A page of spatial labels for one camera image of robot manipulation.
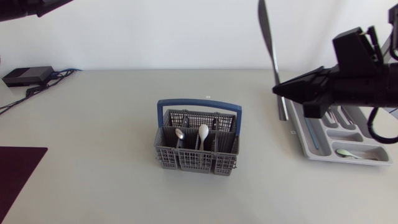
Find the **cable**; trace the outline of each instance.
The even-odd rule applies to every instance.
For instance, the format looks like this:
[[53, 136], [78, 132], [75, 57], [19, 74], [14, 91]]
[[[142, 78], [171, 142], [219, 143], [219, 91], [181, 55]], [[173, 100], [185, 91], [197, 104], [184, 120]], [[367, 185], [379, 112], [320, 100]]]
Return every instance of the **cable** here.
[[2, 110], [0, 112], [0, 115], [5, 113], [7, 110], [11, 109], [12, 107], [18, 105], [19, 103], [22, 103], [23, 101], [29, 99], [30, 97], [35, 96], [35, 95], [37, 95], [37, 94], [49, 89], [52, 86], [55, 86], [60, 81], [62, 81], [64, 78], [70, 76], [73, 72], [76, 72], [76, 71], [81, 71], [81, 70], [80, 69], [75, 69], [75, 68], [69, 68], [69, 69], [62, 70], [60, 72], [53, 72], [53, 74], [51, 74], [51, 76], [52, 76], [53, 80], [57, 80], [56, 82], [54, 82], [52, 84], [46, 84], [46, 85], [43, 85], [43, 86], [37, 86], [37, 87], [33, 87], [33, 88], [27, 89], [25, 98], [20, 99], [18, 101], [15, 101], [13, 103], [10, 103], [10, 104], [8, 104], [6, 106], [0, 107], [0, 110]]
[[391, 33], [391, 43], [390, 43], [390, 55], [393, 59], [398, 60], [398, 56], [396, 55], [396, 51], [392, 48], [392, 40], [394, 39], [394, 31]]
[[380, 135], [376, 134], [373, 129], [373, 121], [377, 115], [377, 111], [379, 108], [373, 108], [371, 114], [369, 115], [369, 120], [368, 120], [368, 130], [370, 135], [374, 138], [374, 140], [378, 141], [379, 143], [383, 144], [394, 144], [398, 142], [398, 136], [396, 138], [384, 138], [381, 137]]

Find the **black electronic device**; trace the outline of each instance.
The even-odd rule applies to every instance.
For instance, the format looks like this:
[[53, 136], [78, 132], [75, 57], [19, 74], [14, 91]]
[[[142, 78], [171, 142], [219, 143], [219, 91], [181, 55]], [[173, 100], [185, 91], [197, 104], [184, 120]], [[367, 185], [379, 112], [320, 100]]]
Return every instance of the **black electronic device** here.
[[16, 68], [2, 78], [8, 87], [46, 85], [51, 80], [54, 69], [51, 66]]

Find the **gray cutlery tray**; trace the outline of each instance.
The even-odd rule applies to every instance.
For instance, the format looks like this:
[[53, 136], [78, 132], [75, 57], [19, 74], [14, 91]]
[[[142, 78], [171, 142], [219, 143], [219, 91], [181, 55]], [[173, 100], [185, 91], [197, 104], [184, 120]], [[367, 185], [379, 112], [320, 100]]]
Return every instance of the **gray cutlery tray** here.
[[[322, 119], [304, 118], [302, 105], [291, 100], [286, 103], [307, 158], [373, 166], [392, 164], [384, 145], [371, 138], [366, 124], [368, 119], [358, 107], [344, 106], [344, 113], [341, 106], [332, 106], [334, 123], [327, 113]], [[336, 153], [337, 149], [346, 149], [367, 159], [343, 157]]]

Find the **white table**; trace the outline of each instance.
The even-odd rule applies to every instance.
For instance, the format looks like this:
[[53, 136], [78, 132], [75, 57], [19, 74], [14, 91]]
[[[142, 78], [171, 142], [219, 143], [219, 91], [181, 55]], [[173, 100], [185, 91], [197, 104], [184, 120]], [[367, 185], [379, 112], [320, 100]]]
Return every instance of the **white table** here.
[[[283, 80], [294, 74], [282, 73]], [[267, 70], [87, 71], [0, 116], [3, 146], [48, 147], [4, 223], [398, 223], [398, 147], [390, 167], [310, 161], [278, 120]], [[0, 103], [26, 88], [0, 86]], [[243, 107], [230, 177], [162, 169], [156, 103]], [[398, 121], [379, 110], [379, 134]]]

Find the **maroon placemat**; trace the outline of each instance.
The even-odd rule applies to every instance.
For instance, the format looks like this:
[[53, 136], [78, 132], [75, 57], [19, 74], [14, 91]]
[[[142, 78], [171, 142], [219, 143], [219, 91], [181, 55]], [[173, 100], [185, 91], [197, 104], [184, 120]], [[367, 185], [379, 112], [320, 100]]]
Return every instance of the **maroon placemat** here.
[[0, 146], [0, 223], [47, 148]]

